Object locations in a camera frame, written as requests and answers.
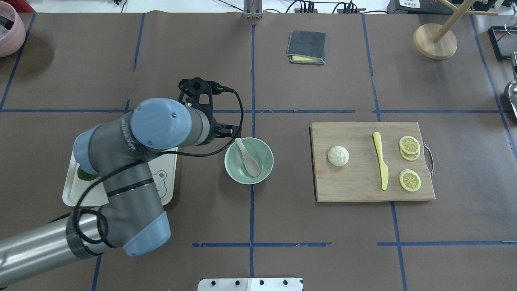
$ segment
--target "pink pot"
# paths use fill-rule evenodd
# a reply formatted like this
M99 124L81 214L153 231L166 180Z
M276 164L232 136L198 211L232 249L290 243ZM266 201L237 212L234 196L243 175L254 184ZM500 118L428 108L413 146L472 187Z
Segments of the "pink pot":
M0 15L14 20L11 30L5 36L0 34L0 57L4 57L15 53L22 47L25 41L25 25L16 10L3 1L0 1Z

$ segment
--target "round wooden base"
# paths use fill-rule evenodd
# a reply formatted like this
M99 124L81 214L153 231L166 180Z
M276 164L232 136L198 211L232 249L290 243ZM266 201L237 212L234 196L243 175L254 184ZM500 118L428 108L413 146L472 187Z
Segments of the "round wooden base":
M427 23L415 30L413 42L415 42L418 51L426 57L435 60L444 60L456 52L458 41L452 31L448 31L439 41L433 41L434 35L436 35L441 27L442 26L437 23Z

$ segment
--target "table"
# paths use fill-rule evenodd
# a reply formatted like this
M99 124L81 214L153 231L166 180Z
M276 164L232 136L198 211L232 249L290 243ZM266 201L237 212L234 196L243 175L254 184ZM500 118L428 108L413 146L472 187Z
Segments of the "table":
M516 289L517 243L504 242L517 240L517 125L502 97L513 76L486 33L507 17L463 17L456 54L428 59L413 32L446 18L22 15L26 43L0 59L0 239L71 211L61 193L78 134L147 98L176 99L183 78L235 88L243 136L268 143L275 167L246 186L223 154L178 157L164 246L111 250L9 290L195 290L201 278L238 277L300 277L327 291ZM294 29L327 33L325 65L288 62ZM219 122L237 124L231 94L214 103ZM325 121L419 122L436 200L317 203L309 124Z

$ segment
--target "gray cloth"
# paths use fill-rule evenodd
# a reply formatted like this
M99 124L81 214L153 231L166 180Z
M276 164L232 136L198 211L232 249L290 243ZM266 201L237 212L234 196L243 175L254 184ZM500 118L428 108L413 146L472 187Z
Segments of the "gray cloth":
M287 56L292 63L325 63L325 38L327 34L310 31L291 31ZM294 60L293 56L310 57L314 60Z

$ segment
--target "bear design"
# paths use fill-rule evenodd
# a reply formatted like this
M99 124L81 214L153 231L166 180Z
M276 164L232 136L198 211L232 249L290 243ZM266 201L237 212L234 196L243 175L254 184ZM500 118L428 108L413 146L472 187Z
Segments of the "bear design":
M153 174L153 179L155 180L156 190L158 190L158 196L160 199L165 197L167 193L167 187L165 186L165 178L167 178L167 173L163 170L159 170L156 174Z

